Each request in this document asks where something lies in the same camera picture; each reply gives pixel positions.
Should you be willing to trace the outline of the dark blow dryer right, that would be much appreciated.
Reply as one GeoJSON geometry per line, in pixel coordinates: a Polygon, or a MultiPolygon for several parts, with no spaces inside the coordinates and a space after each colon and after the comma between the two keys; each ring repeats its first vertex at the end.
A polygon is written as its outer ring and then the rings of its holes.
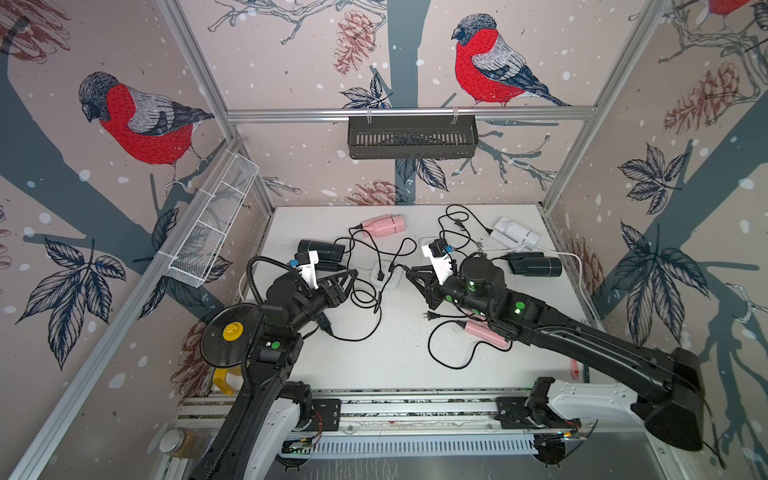
{"type": "Polygon", "coordinates": [[[562,275],[562,263],[558,258],[547,257],[542,252],[515,252],[503,256],[514,275],[553,278],[562,275]]]}

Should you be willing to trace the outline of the white folded blow dryer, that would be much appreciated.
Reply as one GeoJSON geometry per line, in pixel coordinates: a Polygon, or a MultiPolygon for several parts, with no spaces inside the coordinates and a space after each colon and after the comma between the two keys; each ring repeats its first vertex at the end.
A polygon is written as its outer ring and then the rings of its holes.
{"type": "Polygon", "coordinates": [[[510,249],[530,250],[539,243],[541,235],[514,220],[501,217],[494,224],[490,237],[510,249]]]}

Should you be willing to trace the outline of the pink folded blow dryer front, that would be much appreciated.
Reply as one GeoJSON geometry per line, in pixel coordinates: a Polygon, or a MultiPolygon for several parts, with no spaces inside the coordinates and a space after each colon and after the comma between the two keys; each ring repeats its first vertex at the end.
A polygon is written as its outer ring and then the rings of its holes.
{"type": "Polygon", "coordinates": [[[511,348],[512,342],[505,339],[501,335],[493,332],[487,327],[485,322],[467,321],[464,326],[464,330],[497,349],[508,351],[511,348]]]}

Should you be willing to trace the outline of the yellow pot with lid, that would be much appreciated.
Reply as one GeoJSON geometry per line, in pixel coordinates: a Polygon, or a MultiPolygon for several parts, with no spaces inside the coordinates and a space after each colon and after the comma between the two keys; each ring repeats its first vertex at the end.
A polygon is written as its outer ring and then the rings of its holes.
{"type": "Polygon", "coordinates": [[[205,363],[214,369],[214,387],[224,395],[236,393],[231,377],[239,378],[240,385],[243,384],[242,363],[260,323],[261,310],[255,304],[239,303],[222,310],[206,326],[200,353],[205,363]]]}

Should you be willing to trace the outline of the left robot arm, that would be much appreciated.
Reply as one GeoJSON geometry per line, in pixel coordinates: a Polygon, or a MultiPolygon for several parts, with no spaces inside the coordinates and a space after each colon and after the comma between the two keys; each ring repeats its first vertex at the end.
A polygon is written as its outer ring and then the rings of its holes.
{"type": "Polygon", "coordinates": [[[301,329],[328,308],[343,304],[358,272],[342,270],[309,287],[296,271],[278,277],[261,304],[238,304],[222,311],[213,326],[229,316],[244,322],[245,338],[228,359],[206,361],[225,368],[239,366],[243,385],[192,479],[263,479],[289,433],[312,416],[310,386],[289,376],[304,339],[301,329]]]}

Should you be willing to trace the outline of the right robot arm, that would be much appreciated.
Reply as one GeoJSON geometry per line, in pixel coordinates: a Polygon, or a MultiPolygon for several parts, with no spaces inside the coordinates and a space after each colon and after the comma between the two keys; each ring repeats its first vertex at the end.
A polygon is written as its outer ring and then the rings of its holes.
{"type": "Polygon", "coordinates": [[[692,352],[639,347],[584,325],[509,289],[503,271],[485,256],[466,258],[457,272],[440,275],[420,266],[407,269],[406,277],[431,308],[449,302],[508,341],[557,352],[619,381],[637,394],[630,410],[652,435],[682,450],[702,450],[705,390],[692,352]]]}

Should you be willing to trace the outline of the dark folded blow dryer left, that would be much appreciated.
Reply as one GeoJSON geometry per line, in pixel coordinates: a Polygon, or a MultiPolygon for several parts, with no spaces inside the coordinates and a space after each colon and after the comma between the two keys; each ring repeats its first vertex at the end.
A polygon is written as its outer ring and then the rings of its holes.
{"type": "Polygon", "coordinates": [[[298,243],[298,251],[316,251],[320,261],[341,263],[345,253],[345,247],[337,243],[302,239],[298,243]]]}

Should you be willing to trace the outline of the pink blow dryer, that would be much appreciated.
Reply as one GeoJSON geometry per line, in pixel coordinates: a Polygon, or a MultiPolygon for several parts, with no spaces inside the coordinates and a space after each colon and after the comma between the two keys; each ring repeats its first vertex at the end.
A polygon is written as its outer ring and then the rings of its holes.
{"type": "Polygon", "coordinates": [[[387,214],[361,223],[361,227],[372,238],[382,238],[405,231],[405,221],[401,215],[387,214]]]}
{"type": "Polygon", "coordinates": [[[467,321],[464,326],[464,330],[497,349],[508,351],[511,348],[512,342],[505,339],[501,335],[493,332],[487,327],[485,322],[467,321]]]}

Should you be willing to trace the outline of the black metal wall shelf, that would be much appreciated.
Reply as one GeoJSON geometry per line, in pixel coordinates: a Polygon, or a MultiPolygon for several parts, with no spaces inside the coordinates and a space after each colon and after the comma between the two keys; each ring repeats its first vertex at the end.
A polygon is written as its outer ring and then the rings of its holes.
{"type": "Polygon", "coordinates": [[[478,142],[473,116],[352,117],[348,123],[348,151],[355,160],[471,158],[478,142]]]}

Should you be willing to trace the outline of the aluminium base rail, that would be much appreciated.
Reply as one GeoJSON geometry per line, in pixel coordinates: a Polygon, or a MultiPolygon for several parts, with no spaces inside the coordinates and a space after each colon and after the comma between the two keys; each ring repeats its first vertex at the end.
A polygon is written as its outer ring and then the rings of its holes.
{"type": "Polygon", "coordinates": [[[347,435],[576,432],[577,420],[639,429],[630,411],[636,395],[611,384],[556,381],[546,394],[532,388],[430,390],[315,390],[323,430],[347,435]]]}

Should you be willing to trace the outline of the glass jar with lid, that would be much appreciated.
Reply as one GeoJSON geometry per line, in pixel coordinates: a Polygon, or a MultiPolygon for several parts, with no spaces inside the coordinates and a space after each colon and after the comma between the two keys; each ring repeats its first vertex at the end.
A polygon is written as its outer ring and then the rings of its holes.
{"type": "Polygon", "coordinates": [[[163,454],[175,458],[194,459],[200,456],[205,445],[204,436],[195,430],[174,428],[161,438],[158,448],[163,454]]]}

